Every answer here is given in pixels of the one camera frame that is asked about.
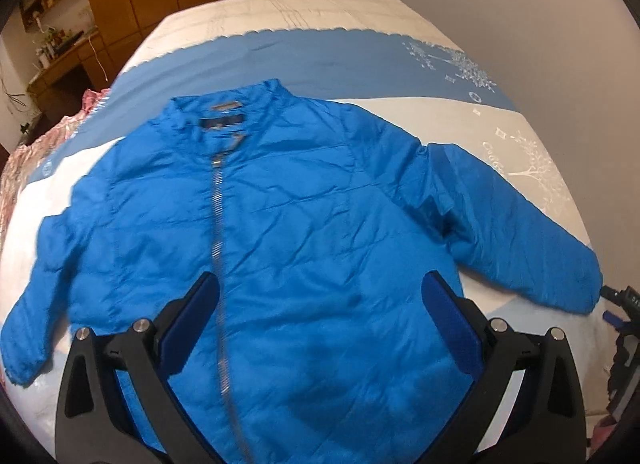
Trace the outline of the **blue puffer jacket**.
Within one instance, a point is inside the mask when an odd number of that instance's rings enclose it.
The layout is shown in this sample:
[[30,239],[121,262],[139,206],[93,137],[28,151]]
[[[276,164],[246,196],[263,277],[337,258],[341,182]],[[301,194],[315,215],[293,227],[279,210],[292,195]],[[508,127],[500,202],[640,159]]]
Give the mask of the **blue puffer jacket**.
[[28,385],[58,319],[116,333],[202,273],[218,307],[170,386],[230,463],[411,463],[471,385],[421,297],[468,268],[586,315],[596,255],[500,174],[271,80],[172,99],[47,217],[1,331]]

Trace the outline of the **pink floral quilt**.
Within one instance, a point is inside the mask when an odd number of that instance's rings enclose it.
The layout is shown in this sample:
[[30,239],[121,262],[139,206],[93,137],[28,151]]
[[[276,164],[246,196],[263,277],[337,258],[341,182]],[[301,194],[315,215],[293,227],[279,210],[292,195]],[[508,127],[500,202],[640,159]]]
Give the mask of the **pink floral quilt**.
[[64,116],[50,131],[44,133],[31,145],[21,145],[9,156],[1,174],[1,244],[6,241],[6,233],[9,229],[17,198],[24,190],[29,177],[42,166],[44,160],[72,138],[77,128],[91,116],[104,102],[106,102],[109,88],[96,92],[87,90],[82,96],[82,105],[79,112],[73,116]]

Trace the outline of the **wooden desk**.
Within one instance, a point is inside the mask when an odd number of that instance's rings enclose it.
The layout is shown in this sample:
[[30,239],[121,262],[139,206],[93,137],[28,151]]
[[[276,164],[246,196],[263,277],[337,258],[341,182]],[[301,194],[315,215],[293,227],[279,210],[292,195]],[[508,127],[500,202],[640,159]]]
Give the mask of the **wooden desk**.
[[110,87],[117,69],[101,34],[94,31],[79,39],[27,86],[38,110],[51,122],[78,112],[85,90]]

